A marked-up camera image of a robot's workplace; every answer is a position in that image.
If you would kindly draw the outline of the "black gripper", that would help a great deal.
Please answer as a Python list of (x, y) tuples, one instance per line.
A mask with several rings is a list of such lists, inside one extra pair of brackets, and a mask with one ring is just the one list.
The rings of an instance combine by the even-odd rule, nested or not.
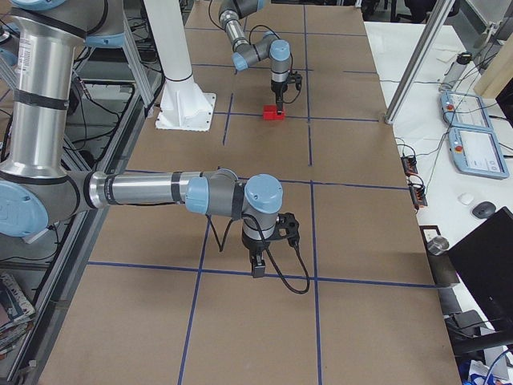
[(271, 80), (271, 90), (275, 94), (275, 104), (277, 113), (284, 111), (283, 94), (288, 90), (288, 82), (278, 82)]
[(253, 278), (263, 278), (265, 276), (265, 252), (272, 242), (275, 241), (273, 237), (261, 240), (260, 237), (252, 239), (246, 233), (241, 236), (244, 247), (249, 251), (249, 260), (251, 263), (251, 275)]

